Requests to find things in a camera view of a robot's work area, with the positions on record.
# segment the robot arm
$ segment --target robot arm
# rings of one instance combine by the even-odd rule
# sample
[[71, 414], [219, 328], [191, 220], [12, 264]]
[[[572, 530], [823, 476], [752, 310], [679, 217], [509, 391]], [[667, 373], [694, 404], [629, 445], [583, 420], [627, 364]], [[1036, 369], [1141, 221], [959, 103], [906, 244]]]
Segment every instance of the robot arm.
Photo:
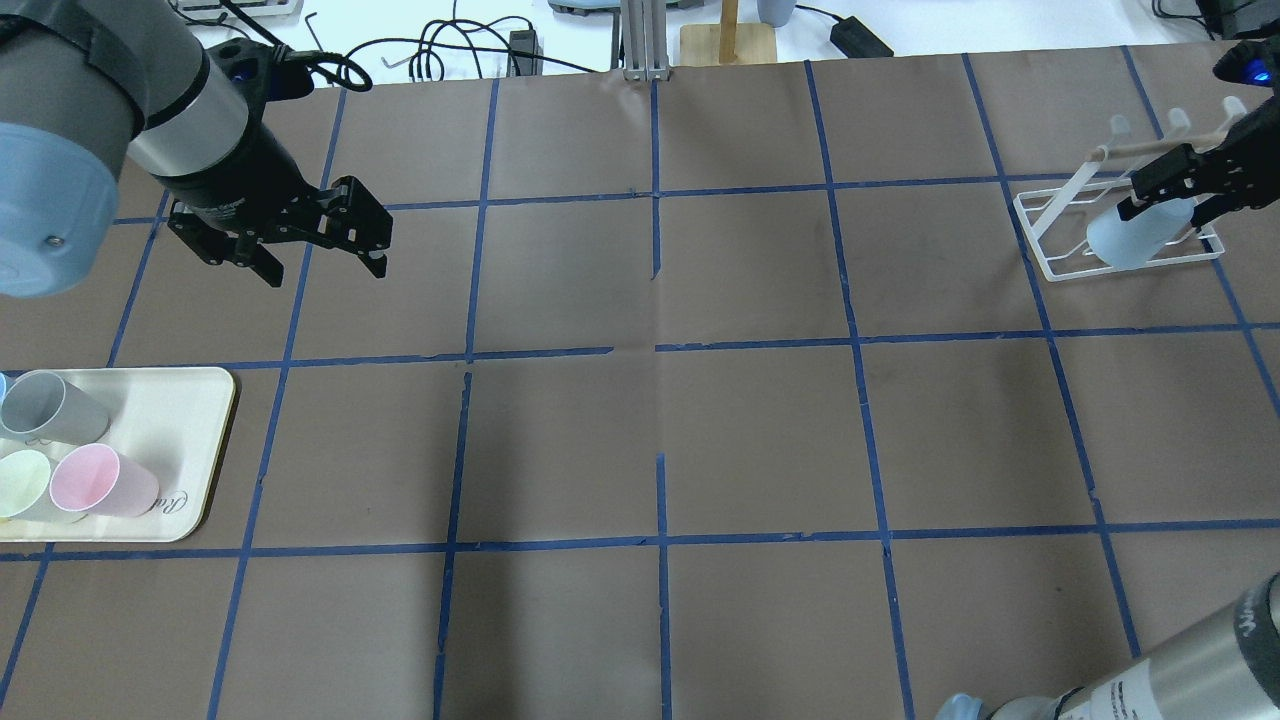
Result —
[[[381, 204], [349, 177], [312, 187], [262, 124], [269, 100], [311, 92], [328, 60], [247, 40], [206, 53], [165, 0], [0, 0], [0, 293], [88, 274], [125, 152], [169, 188], [169, 227], [209, 264], [279, 286], [264, 246], [302, 241], [385, 275]], [[362, 77], [352, 90], [369, 90]]]
[[1242, 42], [1222, 56], [1213, 67], [1219, 79], [1271, 86], [1275, 94], [1235, 123], [1217, 147], [1197, 152], [1184, 143], [1135, 172], [1134, 197], [1120, 204], [1120, 218], [1129, 220], [1165, 200], [1210, 195], [1192, 217], [1199, 228], [1226, 213], [1261, 209], [1280, 199], [1277, 63], [1280, 37]]

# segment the metal bracket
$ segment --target metal bracket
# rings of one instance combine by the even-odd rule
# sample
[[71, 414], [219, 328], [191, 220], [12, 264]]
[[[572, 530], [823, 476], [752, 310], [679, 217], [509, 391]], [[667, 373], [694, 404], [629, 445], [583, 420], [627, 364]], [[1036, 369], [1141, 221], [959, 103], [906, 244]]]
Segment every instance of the metal bracket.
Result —
[[622, 0], [622, 76], [634, 81], [667, 79], [667, 0]]

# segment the gray robot arm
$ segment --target gray robot arm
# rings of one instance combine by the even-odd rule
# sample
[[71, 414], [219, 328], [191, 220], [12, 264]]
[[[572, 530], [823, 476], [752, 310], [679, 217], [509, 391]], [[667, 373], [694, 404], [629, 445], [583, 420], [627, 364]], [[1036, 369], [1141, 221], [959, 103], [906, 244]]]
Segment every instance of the gray robot arm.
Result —
[[169, 188], [170, 228], [209, 264], [279, 286], [264, 246], [302, 241], [383, 277], [390, 215], [355, 178], [310, 186], [262, 124], [269, 100], [314, 88], [315, 61], [246, 40], [206, 53], [165, 0], [0, 0], [0, 293], [88, 274], [125, 154]]

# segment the white floor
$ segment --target white floor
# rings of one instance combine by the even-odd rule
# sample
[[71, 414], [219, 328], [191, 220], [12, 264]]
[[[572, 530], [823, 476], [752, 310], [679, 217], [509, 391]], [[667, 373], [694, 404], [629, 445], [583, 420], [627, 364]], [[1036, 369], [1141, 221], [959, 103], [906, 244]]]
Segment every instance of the white floor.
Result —
[[[1152, 15], [1149, 0], [801, 0], [803, 4], [855, 15], [884, 40], [899, 55], [947, 53], [997, 53], [1059, 47], [1097, 47], [1108, 45], [1156, 45], [1204, 40], [1204, 32], [1189, 20], [1162, 20]], [[1193, 0], [1164, 0], [1170, 13], [1193, 13]], [[754, 0], [741, 0], [740, 17], [756, 22]], [[315, 41], [303, 17], [316, 13], [311, 24], [326, 50], [346, 53], [375, 37], [417, 37], [422, 24], [448, 18], [451, 0], [303, 0], [301, 12], [264, 24], [297, 49], [312, 49]], [[612, 37], [612, 18], [598, 13], [577, 17], [554, 13], [547, 0], [460, 0], [458, 17], [490, 22], [503, 15], [524, 15], [534, 22], [543, 51], [594, 69], [607, 69]], [[680, 26], [713, 23], [719, 18], [719, 3], [671, 10], [667, 15], [672, 61], [680, 63]], [[841, 58], [828, 41], [832, 22], [817, 13], [796, 10], [778, 29], [778, 59]], [[508, 20], [500, 29], [518, 29], [524, 23]], [[233, 33], [223, 28], [197, 28], [209, 46]], [[445, 31], [440, 42], [457, 42]], [[488, 45], [495, 45], [490, 38]], [[407, 82], [406, 68], [387, 69], [381, 59], [396, 61], [412, 53], [411, 44], [385, 44], [357, 55], [378, 82]], [[474, 78], [470, 53], [445, 51], [447, 77]], [[500, 76], [506, 68], [502, 54], [481, 59], [485, 77]], [[544, 72], [573, 72], [547, 64]]]

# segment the tray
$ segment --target tray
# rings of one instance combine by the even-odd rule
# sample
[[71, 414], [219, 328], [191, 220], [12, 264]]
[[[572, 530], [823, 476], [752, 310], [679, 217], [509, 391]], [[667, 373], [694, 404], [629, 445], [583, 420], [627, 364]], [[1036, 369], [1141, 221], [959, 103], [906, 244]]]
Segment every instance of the tray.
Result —
[[[173, 542], [205, 515], [236, 401], [221, 368], [54, 370], [111, 414], [104, 442], [160, 479], [160, 497], [137, 518], [88, 515], [70, 524], [0, 521], [0, 542]], [[76, 446], [0, 439], [0, 457], [32, 447], [61, 460]]]

